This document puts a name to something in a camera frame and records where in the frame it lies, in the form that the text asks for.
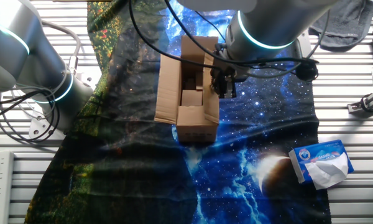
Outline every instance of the tissue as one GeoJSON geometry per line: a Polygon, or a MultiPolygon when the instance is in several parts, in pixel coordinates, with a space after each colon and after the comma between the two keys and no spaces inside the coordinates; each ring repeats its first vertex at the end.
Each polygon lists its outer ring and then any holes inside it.
{"type": "Polygon", "coordinates": [[[305,164],[317,190],[327,189],[347,178],[348,158],[345,153],[328,161],[316,161],[305,164]]]}
{"type": "Polygon", "coordinates": [[[313,183],[318,190],[340,183],[354,172],[340,140],[299,147],[289,156],[299,183],[313,183]]]}

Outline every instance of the open cardboard box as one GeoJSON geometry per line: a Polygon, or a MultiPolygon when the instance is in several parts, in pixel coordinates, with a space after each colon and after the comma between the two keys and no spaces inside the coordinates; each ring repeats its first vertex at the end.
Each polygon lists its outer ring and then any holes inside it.
{"type": "MultiPolygon", "coordinates": [[[[217,37],[195,37],[214,50],[217,37]]],[[[207,65],[213,58],[182,36],[181,58],[207,65]]],[[[211,88],[211,69],[161,56],[155,121],[176,124],[179,142],[215,142],[219,98],[211,88]]]]}

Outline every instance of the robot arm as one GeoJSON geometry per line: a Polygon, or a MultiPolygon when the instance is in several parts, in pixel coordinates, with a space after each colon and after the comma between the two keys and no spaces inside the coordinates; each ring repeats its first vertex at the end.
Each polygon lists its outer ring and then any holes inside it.
{"type": "MultiPolygon", "coordinates": [[[[74,68],[65,64],[47,40],[39,13],[29,0],[0,0],[1,91],[15,84],[54,91],[60,110],[58,128],[66,130],[93,92],[75,77],[74,68]]],[[[32,98],[45,113],[51,110],[44,96],[32,98]]]]}
{"type": "MultiPolygon", "coordinates": [[[[228,25],[225,44],[218,53],[225,59],[243,62],[274,58],[288,46],[301,48],[295,40],[337,1],[238,0],[232,1],[233,5],[230,5],[230,1],[227,0],[178,0],[179,3],[194,10],[237,10],[228,25]]],[[[226,73],[219,74],[217,71],[213,74],[214,89],[220,98],[236,97],[235,82],[246,80],[250,68],[224,62],[216,65],[226,73]]],[[[316,68],[300,64],[294,68],[299,70],[298,73],[316,71],[311,75],[317,75],[316,68]]]]}

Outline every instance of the galaxy print cloth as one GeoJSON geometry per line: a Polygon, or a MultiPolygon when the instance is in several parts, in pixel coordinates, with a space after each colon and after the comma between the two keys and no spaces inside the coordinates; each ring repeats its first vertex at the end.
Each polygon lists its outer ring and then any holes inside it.
{"type": "MultiPolygon", "coordinates": [[[[219,36],[172,5],[193,35],[219,36]]],[[[124,1],[113,7],[121,31],[97,134],[67,136],[26,223],[331,223],[327,191],[298,184],[288,158],[294,147],[318,142],[311,83],[294,75],[238,83],[237,98],[220,100],[216,142],[181,145],[175,126],[154,122],[160,55],[138,37],[124,1]]],[[[184,33],[162,2],[138,2],[135,14],[152,43],[180,54],[184,33]]],[[[203,13],[223,35],[233,14],[203,13]]]]}

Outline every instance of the black cable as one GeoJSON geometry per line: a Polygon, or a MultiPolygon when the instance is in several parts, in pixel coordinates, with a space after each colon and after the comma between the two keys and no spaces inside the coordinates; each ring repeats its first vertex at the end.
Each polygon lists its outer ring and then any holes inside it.
{"type": "Polygon", "coordinates": [[[216,27],[216,25],[214,25],[212,22],[210,22],[205,16],[203,16],[202,14],[200,14],[198,11],[195,11],[195,13],[197,13],[204,21],[208,22],[210,25],[212,25],[214,27],[214,29],[217,30],[217,32],[219,33],[219,35],[221,36],[221,38],[223,38],[223,40],[225,41],[225,37],[223,36],[223,34],[219,31],[219,29],[216,27]]]}
{"type": "MultiPolygon", "coordinates": [[[[52,100],[53,99],[50,99],[48,97],[48,95],[46,95],[45,93],[42,93],[42,94],[47,97],[48,103],[50,104],[50,106],[52,108],[52,106],[53,106],[52,100]]],[[[21,136],[21,135],[19,135],[17,133],[17,131],[10,125],[10,123],[7,120],[7,117],[6,117],[5,114],[3,114],[2,117],[4,118],[4,121],[7,123],[7,125],[9,126],[9,128],[11,128],[16,135],[18,135],[23,141],[28,141],[28,142],[34,142],[35,140],[38,140],[39,138],[43,137],[47,132],[49,132],[50,128],[52,127],[53,120],[54,120],[54,117],[52,116],[52,120],[50,122],[50,125],[48,126],[48,128],[46,129],[46,131],[44,133],[42,133],[40,136],[37,136],[36,138],[32,138],[32,139],[27,139],[27,138],[25,138],[25,137],[23,137],[23,136],[21,136]]]]}
{"type": "Polygon", "coordinates": [[[132,11],[132,0],[129,0],[129,13],[130,13],[130,18],[131,18],[131,22],[132,22],[132,25],[134,26],[135,30],[137,31],[139,37],[152,49],[154,49],[155,51],[157,51],[158,53],[164,55],[164,56],[167,56],[169,58],[172,58],[174,60],[178,60],[180,62],[185,62],[185,63],[190,63],[190,64],[193,64],[193,65],[197,65],[197,66],[202,66],[202,67],[205,67],[205,68],[213,68],[213,69],[217,69],[219,70],[220,72],[223,72],[223,70],[219,67],[216,67],[214,65],[205,65],[205,64],[202,64],[202,63],[198,63],[198,62],[194,62],[194,61],[191,61],[191,60],[186,60],[186,59],[182,59],[182,58],[179,58],[177,56],[174,56],[174,55],[171,55],[171,54],[168,54],[160,49],[158,49],[156,46],[154,46],[153,44],[151,44],[145,37],[144,35],[142,34],[142,32],[140,31],[140,29],[138,28],[137,26],[137,22],[136,22],[136,18],[134,17],[134,13],[132,11]]]}
{"type": "MultiPolygon", "coordinates": [[[[53,106],[53,103],[51,102],[52,99],[50,99],[49,97],[47,97],[47,100],[48,100],[48,103],[50,103],[50,106],[52,107],[52,106],[53,106]]],[[[58,124],[59,124],[59,121],[60,121],[59,108],[56,106],[55,109],[57,109],[58,117],[57,117],[57,122],[56,122],[56,124],[55,124],[55,126],[54,126],[54,128],[53,128],[53,130],[52,130],[52,133],[53,133],[53,132],[58,128],[58,124]]],[[[4,129],[4,127],[2,126],[1,122],[0,122],[0,128],[2,129],[2,131],[3,131],[5,134],[7,134],[10,138],[12,138],[12,139],[15,140],[15,141],[25,141],[25,142],[28,142],[28,143],[38,143],[38,142],[42,142],[42,141],[47,140],[47,139],[52,135],[52,133],[49,133],[49,135],[48,135],[46,138],[39,140],[39,138],[43,137],[47,132],[50,131],[50,128],[52,127],[52,124],[53,124],[53,121],[54,121],[54,117],[53,117],[53,116],[52,116],[52,120],[51,120],[51,122],[50,122],[50,125],[48,126],[48,128],[46,129],[46,131],[45,131],[44,133],[42,133],[40,136],[37,136],[36,138],[32,138],[32,139],[27,139],[27,138],[23,137],[22,135],[18,134],[17,131],[12,127],[12,125],[11,125],[11,124],[9,123],[9,121],[7,120],[6,115],[3,114],[2,116],[3,116],[3,118],[4,118],[4,121],[5,121],[6,124],[8,125],[8,127],[9,127],[10,129],[12,129],[12,131],[14,132],[14,134],[16,134],[17,136],[19,136],[20,138],[15,138],[14,136],[12,136],[12,134],[8,133],[8,132],[4,129]]]]}
{"type": "Polygon", "coordinates": [[[12,103],[12,102],[15,102],[15,101],[18,101],[18,100],[24,99],[24,98],[30,98],[31,96],[34,96],[34,95],[35,95],[35,94],[34,94],[35,92],[38,92],[38,90],[37,90],[37,91],[30,92],[30,93],[26,93],[26,94],[23,95],[23,96],[19,96],[19,97],[17,97],[17,98],[13,98],[13,99],[11,99],[11,100],[0,101],[0,104],[4,104],[4,103],[12,103]]]}
{"type": "Polygon", "coordinates": [[[21,100],[19,100],[18,102],[14,103],[13,105],[11,105],[10,107],[8,107],[8,108],[5,109],[4,111],[1,111],[1,112],[0,112],[0,116],[3,115],[3,114],[5,114],[5,113],[7,113],[9,110],[13,109],[14,107],[18,106],[18,105],[21,104],[23,101],[29,99],[30,97],[32,97],[32,96],[34,96],[34,95],[37,95],[37,94],[41,93],[41,92],[42,92],[42,91],[33,91],[33,92],[31,93],[31,96],[28,95],[27,97],[25,97],[25,95],[24,95],[23,98],[22,98],[21,100]]]}
{"type": "Polygon", "coordinates": [[[251,67],[252,69],[275,69],[275,70],[278,70],[278,71],[283,71],[283,72],[286,72],[287,69],[286,68],[280,68],[280,67],[272,67],[272,66],[266,66],[266,67],[251,67]]]}
{"type": "Polygon", "coordinates": [[[312,59],[309,59],[309,58],[271,58],[271,59],[258,59],[258,60],[250,60],[250,61],[236,61],[236,60],[228,60],[226,58],[223,58],[223,57],[219,57],[215,54],[213,54],[212,52],[210,52],[209,50],[207,50],[206,48],[204,48],[192,35],[191,33],[188,31],[188,29],[183,25],[182,21],[180,20],[180,18],[177,16],[177,13],[175,13],[175,11],[173,10],[173,7],[170,5],[170,2],[168,0],[164,0],[167,7],[168,7],[168,10],[170,10],[170,12],[172,13],[174,19],[178,22],[178,25],[180,25],[180,27],[182,28],[182,30],[186,33],[186,35],[201,49],[203,50],[204,52],[206,52],[207,54],[209,54],[210,56],[218,59],[218,60],[221,60],[223,62],[227,62],[227,63],[232,63],[232,64],[236,64],[236,65],[250,65],[250,64],[257,64],[257,63],[269,63],[269,62],[300,62],[300,63],[319,63],[318,61],[316,60],[312,60],[312,59]]]}

